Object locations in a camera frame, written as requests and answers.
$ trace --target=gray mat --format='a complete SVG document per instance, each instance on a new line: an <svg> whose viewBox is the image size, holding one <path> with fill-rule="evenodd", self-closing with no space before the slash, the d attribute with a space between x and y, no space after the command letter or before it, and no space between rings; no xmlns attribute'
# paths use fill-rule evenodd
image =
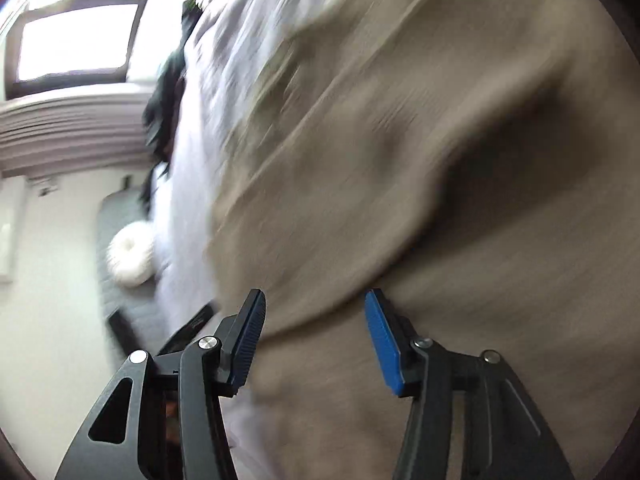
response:
<svg viewBox="0 0 640 480"><path fill-rule="evenodd" d="M132 222L146 219L138 201L139 196L140 188L132 187L109 195L102 201L97 219L98 278L105 323L107 318L120 308L131 323L143 348L156 354L169 339L169 335L166 333L164 318L154 301L154 279L135 288L122 288L111 279L105 258L111 239L120 229ZM114 364L120 367L126 356L123 355L109 328L108 332Z"/></svg>

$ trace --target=ridged blue pad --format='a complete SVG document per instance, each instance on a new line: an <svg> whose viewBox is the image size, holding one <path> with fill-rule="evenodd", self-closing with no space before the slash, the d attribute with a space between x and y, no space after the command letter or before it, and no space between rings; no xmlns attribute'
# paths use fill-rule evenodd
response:
<svg viewBox="0 0 640 480"><path fill-rule="evenodd" d="M256 296L254 304L251 306L247 320L242 327L242 333L238 337L233 355L233 364L229 383L237 390L246 383L251 362L254 360L255 348L260 339L260 332L264 325L267 304L264 294Z"/></svg>
<svg viewBox="0 0 640 480"><path fill-rule="evenodd" d="M400 367L400 350L391 332L391 328L373 291L367 293L364 301L364 313L369 325L369 333L378 355L382 375L386 385L397 396L404 390Z"/></svg>

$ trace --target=white wall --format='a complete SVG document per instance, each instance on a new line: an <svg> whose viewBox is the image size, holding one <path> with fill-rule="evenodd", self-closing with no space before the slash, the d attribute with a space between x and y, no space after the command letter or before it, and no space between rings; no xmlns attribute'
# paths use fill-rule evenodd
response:
<svg viewBox="0 0 640 480"><path fill-rule="evenodd" d="M30 190L15 281L0 285L0 427L38 480L51 480L111 378L96 274L100 202L143 171L59 177L58 191Z"/></svg>

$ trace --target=beige blanket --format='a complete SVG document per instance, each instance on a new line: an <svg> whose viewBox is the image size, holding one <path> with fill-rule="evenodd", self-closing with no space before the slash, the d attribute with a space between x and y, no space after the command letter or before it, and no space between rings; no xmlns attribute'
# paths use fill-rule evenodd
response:
<svg viewBox="0 0 640 480"><path fill-rule="evenodd" d="M377 284L453 351L499 350L578 480L640 405L640 70L597 0L343 0L282 45L227 145L222 304L287 479L386 480L408 400Z"/></svg>

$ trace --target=fluffy white cushion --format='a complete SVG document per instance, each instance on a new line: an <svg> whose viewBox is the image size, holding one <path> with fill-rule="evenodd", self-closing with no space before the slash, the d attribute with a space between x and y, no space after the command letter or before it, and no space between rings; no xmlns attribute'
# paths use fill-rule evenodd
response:
<svg viewBox="0 0 640 480"><path fill-rule="evenodd" d="M149 222L133 222L113 237L107 268L122 286L138 286L154 273L154 232Z"/></svg>

